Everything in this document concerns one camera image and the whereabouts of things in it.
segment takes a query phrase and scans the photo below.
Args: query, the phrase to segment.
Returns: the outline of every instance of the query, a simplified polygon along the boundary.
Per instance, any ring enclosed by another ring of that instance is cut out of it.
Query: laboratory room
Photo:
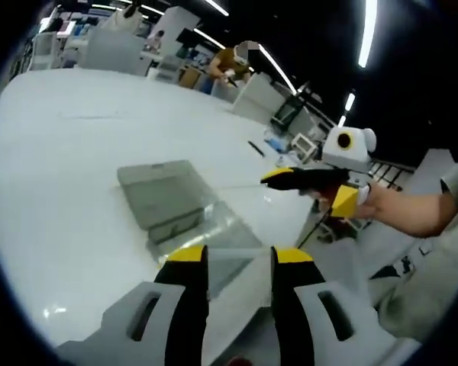
[[[13,6],[2,359],[458,357],[458,0]]]

